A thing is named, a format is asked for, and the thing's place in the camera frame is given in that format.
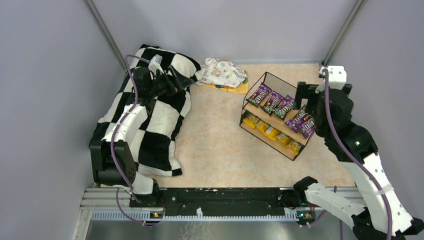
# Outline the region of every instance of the wooden shelf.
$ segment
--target wooden shelf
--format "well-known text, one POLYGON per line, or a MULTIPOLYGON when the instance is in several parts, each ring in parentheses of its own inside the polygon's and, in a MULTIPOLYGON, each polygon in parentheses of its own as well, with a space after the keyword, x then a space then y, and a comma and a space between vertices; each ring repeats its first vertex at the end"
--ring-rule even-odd
POLYGON ((291 110, 287 113, 287 116, 285 117, 285 120, 281 120, 279 117, 275 116, 275 114, 272 114, 271 116, 269 116, 266 112, 264 112, 264 110, 262 110, 262 108, 260 106, 263 106, 267 100, 270 98, 270 96, 267 96, 258 107, 255 107, 253 104, 250 104, 249 102, 244 106, 244 109, 249 111, 250 113, 256 115, 258 118, 260 118, 261 120, 263 120, 265 123, 270 124, 273 128, 283 132, 284 134, 286 134, 287 136, 289 136, 290 138, 292 138, 293 140, 295 140, 296 142, 302 144, 302 145, 306 145, 306 143, 308 142, 308 139, 311 137, 309 136, 307 139, 304 138, 304 136, 302 136, 302 134, 300 132, 295 133, 289 126, 287 126, 285 124, 286 121, 288 121, 289 119, 292 119, 296 116, 296 114, 299 112, 299 110, 291 110))
POLYGON ((265 136, 258 128, 251 128, 246 123, 242 122, 240 125, 244 130, 248 131, 249 133, 253 134, 258 139, 264 141, 269 146, 274 148, 275 150, 279 151, 286 157, 288 157, 290 160, 294 160, 296 157, 295 152, 291 148, 285 148, 283 144, 277 140, 272 140, 269 137, 265 136))

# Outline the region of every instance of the metal pole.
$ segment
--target metal pole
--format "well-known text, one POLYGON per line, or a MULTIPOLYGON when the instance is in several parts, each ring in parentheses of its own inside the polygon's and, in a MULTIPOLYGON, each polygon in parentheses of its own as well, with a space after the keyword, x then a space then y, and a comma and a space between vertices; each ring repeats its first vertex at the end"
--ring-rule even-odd
POLYGON ((338 33, 337 37, 335 38, 334 42, 332 43, 330 50, 328 51, 327 55, 324 58, 324 61, 322 61, 323 66, 327 66, 328 63, 333 58, 334 53, 339 48, 339 45, 345 36, 345 34, 348 32, 348 30, 351 27, 352 22, 354 21, 355 17, 358 15, 359 10, 362 8, 362 6, 365 5, 367 0, 357 0, 355 3, 355 6, 353 6, 352 11, 350 12, 349 16, 347 17, 346 21, 343 24, 343 27, 341 28, 340 32, 338 33))
POLYGON ((111 32, 108 30, 108 27, 106 26, 105 21, 103 21, 102 16, 99 13, 99 10, 97 10, 96 5, 94 4, 93 0, 83 0, 85 5, 87 6, 88 10, 90 11, 92 17, 94 18, 95 23, 97 24, 101 34, 103 35, 104 39, 106 40, 107 44, 109 45, 110 49, 113 52, 113 55, 115 56, 116 60, 118 60, 119 65, 124 70, 125 67, 125 61, 124 57, 122 56, 121 51, 119 50, 114 38, 111 35, 111 32))

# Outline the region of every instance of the snack rack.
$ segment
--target snack rack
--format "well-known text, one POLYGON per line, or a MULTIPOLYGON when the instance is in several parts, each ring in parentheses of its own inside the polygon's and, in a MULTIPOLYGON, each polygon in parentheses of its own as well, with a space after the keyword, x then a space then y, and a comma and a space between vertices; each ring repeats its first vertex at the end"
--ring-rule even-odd
POLYGON ((277 76, 265 72, 249 89, 246 96, 244 96, 243 99, 243 105, 241 110, 241 117, 240 117, 240 127, 244 130, 246 130, 248 133, 252 134, 271 148, 277 150, 284 156, 286 156, 288 159, 294 161, 303 151, 305 146, 309 143, 309 140, 314 134, 311 134, 307 139, 305 139, 300 132, 295 133, 289 126, 285 124, 287 120, 290 120, 296 116, 299 110, 291 110, 287 113, 287 116, 285 120, 281 120, 274 114, 269 116, 267 113, 265 113, 260 106, 263 106, 268 98, 270 97, 270 94, 264 98, 264 100, 260 103, 258 107, 252 105, 251 103, 247 102, 246 99, 248 99, 259 87, 261 83, 266 84, 268 87, 270 87, 272 90, 280 93, 281 95, 290 95, 291 97, 295 97, 296 94, 296 87, 291 85, 290 83, 278 78, 277 76), (296 142, 301 144, 301 148, 299 150, 299 153, 296 155, 296 153, 291 148, 286 148, 282 145, 281 142, 272 140, 265 136, 257 127, 251 128, 246 123, 243 122, 243 119, 245 119, 249 114, 253 114, 260 118, 262 121, 264 121, 267 124, 270 124, 271 127, 279 130, 280 132, 286 134, 296 142))

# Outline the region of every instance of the candy bar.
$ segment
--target candy bar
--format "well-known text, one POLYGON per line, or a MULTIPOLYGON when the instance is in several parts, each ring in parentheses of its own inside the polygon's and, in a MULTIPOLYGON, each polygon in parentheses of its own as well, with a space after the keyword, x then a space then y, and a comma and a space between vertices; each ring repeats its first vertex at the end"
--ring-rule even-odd
POLYGON ((295 125, 305 139, 311 136, 315 131, 314 119, 309 114, 303 116, 295 125))
POLYGON ((277 136, 277 140, 280 142, 280 143, 282 143, 282 145, 284 146, 284 147, 286 147, 287 146, 287 144, 289 144, 290 143, 290 141, 292 140, 289 136, 287 136, 287 135, 285 135, 284 133, 280 133, 278 136, 277 136))
POLYGON ((271 116, 271 114, 273 114, 273 110, 283 100, 285 100, 285 98, 281 94, 276 91, 272 91, 268 101, 266 101, 266 103, 261 106, 261 108, 265 111, 265 113, 271 116))
POLYGON ((291 141, 287 144, 287 146, 286 146, 286 148, 293 149, 293 151, 294 151, 294 153, 295 153, 296 155, 298 155, 298 154, 299 154, 299 151, 301 150, 301 147, 302 147, 302 145, 301 145, 300 143, 298 143, 297 141, 295 141, 295 140, 291 140, 291 141))
POLYGON ((285 97, 285 104, 281 105, 279 109, 275 108, 275 115, 282 120, 286 119, 287 113, 293 109, 294 102, 295 100, 291 96, 287 95, 285 97))
POLYGON ((271 88, 265 85, 265 83, 261 82, 260 86, 253 93, 251 97, 247 99, 247 101, 253 104, 255 107, 258 107, 259 104, 264 100, 264 98, 271 92, 271 88))
POLYGON ((243 119, 243 123, 247 124, 252 129, 255 128, 255 124, 259 121, 259 118, 256 116, 249 114, 245 119, 243 119))
POLYGON ((296 114, 296 116, 285 122, 287 126, 289 126, 295 133, 298 133, 298 129, 296 128, 296 123, 306 115, 305 105, 302 106, 300 111, 296 114))
POLYGON ((259 129, 263 134, 265 134, 265 132, 267 131, 267 129, 270 127, 269 124, 267 124, 266 122, 259 120, 256 123, 256 127, 257 129, 259 129))
POLYGON ((268 129, 265 131, 265 136, 267 136, 268 138, 270 138, 270 139, 272 139, 272 140, 277 140, 277 135, 279 134, 280 132, 277 130, 277 129, 275 129, 275 128, 273 128, 272 126, 270 126, 270 127, 268 127, 268 129))

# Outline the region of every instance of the yellow snack bag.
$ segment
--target yellow snack bag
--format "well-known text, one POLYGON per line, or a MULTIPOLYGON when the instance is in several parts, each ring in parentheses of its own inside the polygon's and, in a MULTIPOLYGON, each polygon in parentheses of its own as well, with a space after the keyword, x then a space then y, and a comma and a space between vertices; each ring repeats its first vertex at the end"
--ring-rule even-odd
POLYGON ((267 131, 267 129, 270 127, 269 124, 267 124, 266 122, 259 120, 256 123, 256 127, 257 129, 259 129, 263 134, 265 134, 265 132, 267 131))
POLYGON ((286 146, 286 148, 291 148, 291 149, 293 149, 293 151, 294 151, 294 153, 295 153, 296 155, 298 155, 298 154, 299 154, 299 151, 301 150, 301 147, 302 147, 302 145, 301 145, 300 143, 298 143, 297 141, 295 141, 295 140, 291 140, 291 141, 287 144, 287 146, 286 146))
POLYGON ((220 86, 220 85, 213 85, 213 84, 204 84, 206 87, 218 89, 220 91, 225 91, 229 93, 236 93, 236 94, 247 94, 249 92, 249 84, 248 84, 248 78, 246 77, 240 85, 237 87, 229 87, 229 86, 220 86))
POLYGON ((256 116, 249 114, 245 119, 243 119, 243 123, 247 124, 252 129, 255 128, 255 124, 259 121, 259 118, 256 116))
POLYGON ((287 145, 290 143, 290 141, 292 140, 289 136, 285 135, 284 133, 280 133, 279 135, 277 135, 277 140, 282 143, 282 145, 287 148, 287 145))
POLYGON ((273 128, 272 126, 268 127, 268 129, 265 131, 265 136, 272 140, 277 140, 277 135, 280 133, 277 129, 273 128))

